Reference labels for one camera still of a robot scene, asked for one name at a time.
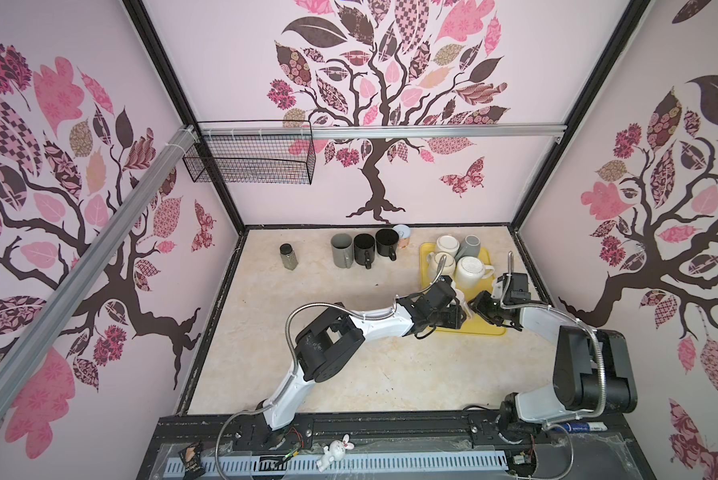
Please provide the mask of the white ribbed mug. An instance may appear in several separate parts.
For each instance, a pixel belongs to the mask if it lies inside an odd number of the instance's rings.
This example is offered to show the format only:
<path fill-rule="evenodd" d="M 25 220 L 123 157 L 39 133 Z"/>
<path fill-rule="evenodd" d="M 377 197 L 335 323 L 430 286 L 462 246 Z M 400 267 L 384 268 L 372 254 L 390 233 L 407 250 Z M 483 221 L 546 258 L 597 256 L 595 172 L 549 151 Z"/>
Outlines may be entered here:
<path fill-rule="evenodd" d="M 477 257 L 464 256 L 457 262 L 455 283 L 462 291 L 473 289 L 482 280 L 488 279 L 494 272 L 493 265 L 485 264 Z"/>

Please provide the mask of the all black mug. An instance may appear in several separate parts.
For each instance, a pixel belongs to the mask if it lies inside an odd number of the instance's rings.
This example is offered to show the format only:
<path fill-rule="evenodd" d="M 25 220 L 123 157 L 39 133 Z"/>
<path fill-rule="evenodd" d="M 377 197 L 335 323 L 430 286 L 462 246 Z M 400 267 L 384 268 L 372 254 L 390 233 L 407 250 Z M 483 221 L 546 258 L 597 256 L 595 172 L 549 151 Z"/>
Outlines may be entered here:
<path fill-rule="evenodd" d="M 399 234 L 393 228 L 379 229 L 375 233 L 377 254 L 388 258 L 390 261 L 396 261 L 399 240 Z"/>

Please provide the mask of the black mug white base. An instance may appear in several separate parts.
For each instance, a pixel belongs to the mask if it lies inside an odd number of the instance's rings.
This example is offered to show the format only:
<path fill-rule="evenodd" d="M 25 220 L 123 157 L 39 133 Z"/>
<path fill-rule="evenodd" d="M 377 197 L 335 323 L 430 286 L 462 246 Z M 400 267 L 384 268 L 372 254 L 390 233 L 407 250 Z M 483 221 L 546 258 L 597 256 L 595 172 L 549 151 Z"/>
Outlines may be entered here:
<path fill-rule="evenodd" d="M 353 238 L 354 261 L 366 268 L 371 269 L 375 260 L 375 238 L 371 234 L 361 233 Z"/>

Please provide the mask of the grey mug front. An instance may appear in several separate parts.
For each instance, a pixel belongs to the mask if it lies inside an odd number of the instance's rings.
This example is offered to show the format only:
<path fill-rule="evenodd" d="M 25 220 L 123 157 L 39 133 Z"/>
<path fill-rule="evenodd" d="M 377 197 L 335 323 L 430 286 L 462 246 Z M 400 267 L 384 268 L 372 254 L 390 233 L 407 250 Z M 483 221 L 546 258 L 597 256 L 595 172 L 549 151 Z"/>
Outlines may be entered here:
<path fill-rule="evenodd" d="M 348 269 L 353 265 L 353 238 L 349 234 L 335 234 L 330 240 L 330 246 L 333 263 L 337 268 Z"/>

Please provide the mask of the pink mug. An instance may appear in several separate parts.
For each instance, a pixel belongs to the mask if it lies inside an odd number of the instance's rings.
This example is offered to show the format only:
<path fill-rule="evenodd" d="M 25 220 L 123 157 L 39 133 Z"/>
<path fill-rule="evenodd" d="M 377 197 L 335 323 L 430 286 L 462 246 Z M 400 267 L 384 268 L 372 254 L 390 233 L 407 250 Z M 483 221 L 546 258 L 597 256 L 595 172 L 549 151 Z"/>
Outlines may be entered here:
<path fill-rule="evenodd" d="M 470 320 L 473 317 L 473 311 L 470 309 L 468 302 L 465 297 L 465 293 L 459 289 L 455 289 L 456 298 L 458 300 L 458 304 L 463 311 L 465 315 L 465 319 L 463 322 L 466 322 L 467 320 Z"/>

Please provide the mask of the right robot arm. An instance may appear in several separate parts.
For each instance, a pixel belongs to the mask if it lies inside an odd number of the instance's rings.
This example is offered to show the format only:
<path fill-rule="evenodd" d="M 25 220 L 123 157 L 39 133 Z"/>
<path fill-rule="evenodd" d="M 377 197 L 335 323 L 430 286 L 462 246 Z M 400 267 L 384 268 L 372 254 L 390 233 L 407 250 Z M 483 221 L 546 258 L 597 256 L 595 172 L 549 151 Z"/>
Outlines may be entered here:
<path fill-rule="evenodd" d="M 532 300 L 528 275 L 514 270 L 512 253 L 493 292 L 477 295 L 469 307 L 491 325 L 533 332 L 555 347 L 551 383 L 502 401 L 497 428 L 507 441 L 516 443 L 555 424 L 636 409 L 638 393 L 625 336 Z"/>

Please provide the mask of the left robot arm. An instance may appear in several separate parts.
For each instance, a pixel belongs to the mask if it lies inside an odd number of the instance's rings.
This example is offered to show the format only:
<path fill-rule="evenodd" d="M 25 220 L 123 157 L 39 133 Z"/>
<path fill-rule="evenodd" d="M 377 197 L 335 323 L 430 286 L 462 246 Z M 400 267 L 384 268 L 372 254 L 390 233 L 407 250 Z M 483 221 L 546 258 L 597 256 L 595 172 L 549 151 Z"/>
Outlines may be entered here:
<path fill-rule="evenodd" d="M 285 443 L 298 409 L 312 389 L 336 376 L 365 343 L 385 338 L 423 340 L 445 327 L 460 329 L 472 316 L 465 294 L 438 266 L 434 279 L 418 292 L 394 298 L 389 307 L 352 310 L 343 304 L 310 302 L 294 309 L 285 321 L 285 340 L 291 364 L 274 396 L 254 410 L 234 413 L 215 440 L 217 474 L 227 479 L 220 460 L 225 430 L 240 417 L 265 428 L 264 440 L 274 448 Z"/>

